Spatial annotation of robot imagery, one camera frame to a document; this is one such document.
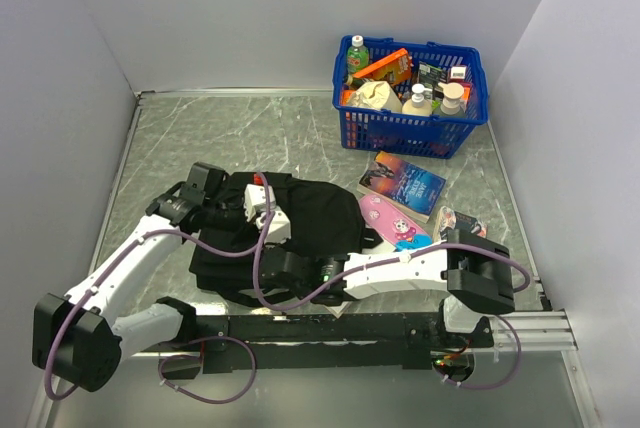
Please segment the black student backpack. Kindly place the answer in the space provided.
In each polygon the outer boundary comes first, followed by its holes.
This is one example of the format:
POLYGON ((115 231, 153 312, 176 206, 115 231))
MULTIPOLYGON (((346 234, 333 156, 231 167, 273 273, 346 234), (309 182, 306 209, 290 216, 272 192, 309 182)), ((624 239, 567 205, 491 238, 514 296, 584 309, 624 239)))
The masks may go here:
POLYGON ((246 307, 302 299, 336 276, 348 255, 381 244, 357 198, 291 174, 238 172, 218 186, 189 271, 202 291, 246 307))

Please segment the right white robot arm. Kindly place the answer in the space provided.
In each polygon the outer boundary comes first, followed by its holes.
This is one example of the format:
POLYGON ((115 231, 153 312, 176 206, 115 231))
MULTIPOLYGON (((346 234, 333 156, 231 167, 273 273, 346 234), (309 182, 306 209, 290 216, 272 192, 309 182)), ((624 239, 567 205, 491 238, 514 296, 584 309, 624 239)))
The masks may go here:
POLYGON ((466 340, 483 316, 505 315, 515 310, 515 294, 526 288, 530 277, 510 258, 509 250, 469 232, 451 230, 427 247, 387 253, 350 253, 314 260, 295 255, 296 270, 290 305, 269 301, 262 291, 258 263, 275 259, 276 273, 285 268, 289 255, 269 249, 254 258, 252 284, 260 304, 289 312, 308 303, 326 307, 341 316, 356 302, 386 293, 437 291, 445 293, 442 317, 436 323, 438 338, 448 346, 466 340))

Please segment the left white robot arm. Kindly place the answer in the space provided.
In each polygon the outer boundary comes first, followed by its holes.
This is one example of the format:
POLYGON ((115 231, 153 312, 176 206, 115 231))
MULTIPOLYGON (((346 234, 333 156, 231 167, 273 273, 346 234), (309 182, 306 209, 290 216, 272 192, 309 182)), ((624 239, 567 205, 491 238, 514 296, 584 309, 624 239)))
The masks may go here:
POLYGON ((125 242, 86 279, 63 296, 48 293, 34 308, 32 363, 44 372, 46 396, 61 401, 53 380, 72 389, 94 392, 115 373, 120 362, 157 344, 177 350, 192 346, 198 335, 191 305, 170 297, 134 315, 121 311, 134 294, 184 242, 216 222, 230 227, 243 221, 240 210, 216 210, 227 173, 214 165, 194 164, 183 182, 174 184, 146 208, 125 242))

